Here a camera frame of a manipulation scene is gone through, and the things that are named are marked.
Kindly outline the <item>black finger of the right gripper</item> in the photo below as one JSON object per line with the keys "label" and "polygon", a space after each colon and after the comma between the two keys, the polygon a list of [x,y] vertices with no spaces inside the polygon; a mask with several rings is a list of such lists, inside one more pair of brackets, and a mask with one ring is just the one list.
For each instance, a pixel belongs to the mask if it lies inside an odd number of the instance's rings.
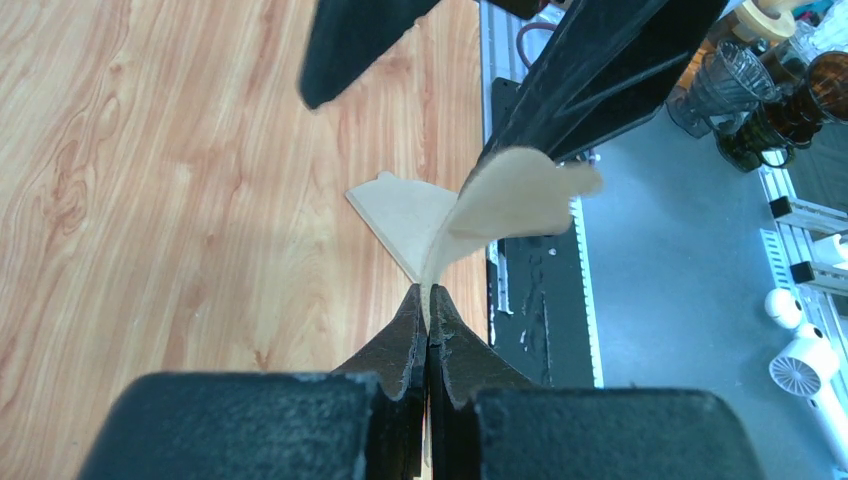
{"label": "black finger of the right gripper", "polygon": [[336,99],[436,4],[319,0],[298,82],[307,108],[315,110]]}
{"label": "black finger of the right gripper", "polygon": [[521,82],[483,156],[510,146],[569,160],[653,118],[723,1],[576,1]]}

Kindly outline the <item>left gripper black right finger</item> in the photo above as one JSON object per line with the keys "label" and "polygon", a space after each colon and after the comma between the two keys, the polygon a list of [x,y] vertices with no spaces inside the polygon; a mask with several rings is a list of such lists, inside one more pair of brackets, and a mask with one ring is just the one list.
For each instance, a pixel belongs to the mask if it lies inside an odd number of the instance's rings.
{"label": "left gripper black right finger", "polygon": [[546,388],[428,290],[436,479],[761,479],[729,405],[696,389]]}

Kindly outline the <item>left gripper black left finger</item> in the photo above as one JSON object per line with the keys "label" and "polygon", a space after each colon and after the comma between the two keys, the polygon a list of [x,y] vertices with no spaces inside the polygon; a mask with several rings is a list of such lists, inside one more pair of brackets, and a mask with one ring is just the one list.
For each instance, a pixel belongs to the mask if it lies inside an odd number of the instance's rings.
{"label": "left gripper black left finger", "polygon": [[420,288],[329,372],[157,372],[112,405],[83,479],[412,479],[422,471]]}

